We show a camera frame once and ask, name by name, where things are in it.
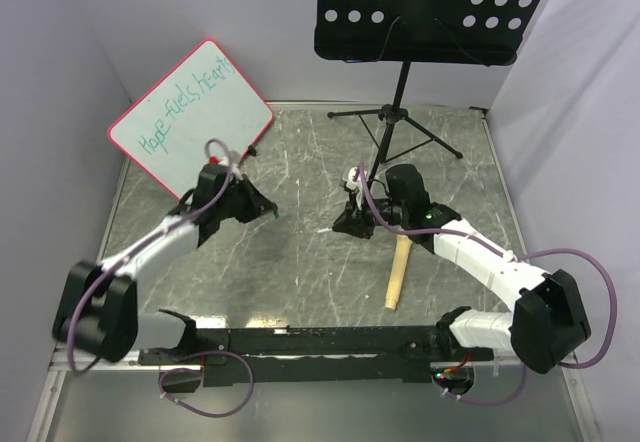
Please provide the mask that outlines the pink framed whiteboard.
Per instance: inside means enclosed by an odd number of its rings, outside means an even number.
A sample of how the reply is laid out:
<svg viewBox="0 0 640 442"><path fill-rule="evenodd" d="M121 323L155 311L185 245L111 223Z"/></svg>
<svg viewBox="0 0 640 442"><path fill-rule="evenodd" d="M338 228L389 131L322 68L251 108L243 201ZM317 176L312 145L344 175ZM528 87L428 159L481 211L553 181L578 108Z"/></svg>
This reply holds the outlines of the pink framed whiteboard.
<svg viewBox="0 0 640 442"><path fill-rule="evenodd" d="M172 196L224 152L244 156L274 119L272 109L212 39L203 40L109 128L110 140Z"/></svg>

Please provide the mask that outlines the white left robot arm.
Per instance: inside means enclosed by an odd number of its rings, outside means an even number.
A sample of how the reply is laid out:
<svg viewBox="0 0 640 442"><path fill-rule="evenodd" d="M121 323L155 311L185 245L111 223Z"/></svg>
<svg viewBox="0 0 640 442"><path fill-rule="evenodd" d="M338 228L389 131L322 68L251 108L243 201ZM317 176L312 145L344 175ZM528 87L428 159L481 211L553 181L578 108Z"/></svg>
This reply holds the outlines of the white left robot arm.
<svg viewBox="0 0 640 442"><path fill-rule="evenodd" d="M69 367L83 370L75 351L94 361L118 362L139 339L138 288L162 269L198 249L227 219L252 222L278 213L235 166L208 163L162 221L137 242L99 262L80 261L69 271L52 326L66 345Z"/></svg>

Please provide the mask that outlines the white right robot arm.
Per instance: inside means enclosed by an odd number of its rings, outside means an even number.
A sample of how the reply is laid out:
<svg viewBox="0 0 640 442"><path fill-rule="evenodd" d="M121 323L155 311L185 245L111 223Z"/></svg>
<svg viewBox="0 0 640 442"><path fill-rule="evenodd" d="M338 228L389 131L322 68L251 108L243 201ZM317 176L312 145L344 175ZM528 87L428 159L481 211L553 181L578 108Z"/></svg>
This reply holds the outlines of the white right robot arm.
<svg viewBox="0 0 640 442"><path fill-rule="evenodd" d="M452 208L432 201L414 165L393 166L385 176L385 195L375 198L364 169L346 172L341 185L348 200L333 231L369 239L382 226L404 235L469 274L506 308L483 312L460 307L444 315L436 337L444 358L458 360L470 348L487 348L511 353L527 368L545 374L590 338L591 327L572 275L524 261L482 235Z"/></svg>

